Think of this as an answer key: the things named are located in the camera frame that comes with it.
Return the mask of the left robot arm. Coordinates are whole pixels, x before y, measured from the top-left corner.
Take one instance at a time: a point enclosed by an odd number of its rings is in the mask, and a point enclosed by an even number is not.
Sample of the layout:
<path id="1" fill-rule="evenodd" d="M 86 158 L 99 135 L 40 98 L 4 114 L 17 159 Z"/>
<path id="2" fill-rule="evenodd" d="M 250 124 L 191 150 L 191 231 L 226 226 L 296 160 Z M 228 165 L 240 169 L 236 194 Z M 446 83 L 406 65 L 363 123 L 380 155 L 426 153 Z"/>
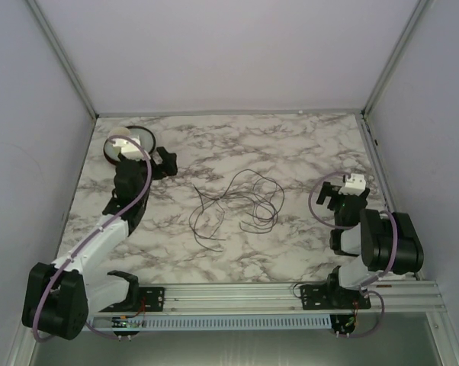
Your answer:
<path id="1" fill-rule="evenodd" d="M 142 307 L 138 277 L 104 270 L 101 262 L 139 226 L 153 181 L 178 173 L 177 155 L 157 148 L 161 161 L 120 155 L 114 190 L 93 230 L 70 252 L 29 272 L 22 310 L 23 326 L 38 342 L 54 336 L 74 339 L 93 313 L 102 310 L 133 312 Z"/>

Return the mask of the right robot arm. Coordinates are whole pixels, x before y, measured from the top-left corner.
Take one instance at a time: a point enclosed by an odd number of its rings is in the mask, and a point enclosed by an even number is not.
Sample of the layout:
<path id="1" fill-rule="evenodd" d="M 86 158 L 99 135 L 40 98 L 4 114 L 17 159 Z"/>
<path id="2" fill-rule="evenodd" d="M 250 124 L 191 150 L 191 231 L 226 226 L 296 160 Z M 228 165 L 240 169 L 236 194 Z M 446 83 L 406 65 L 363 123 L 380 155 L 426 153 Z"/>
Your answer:
<path id="1" fill-rule="evenodd" d="M 371 307 L 367 287 L 385 275 L 417 273 L 424 251 L 407 213 L 368 209 L 370 189 L 364 183 L 324 181 L 316 204 L 329 199 L 334 223 L 326 225 L 329 246 L 336 255 L 352 257 L 338 266 L 326 281 L 311 290 L 308 304 L 315 309 L 360 310 Z"/>

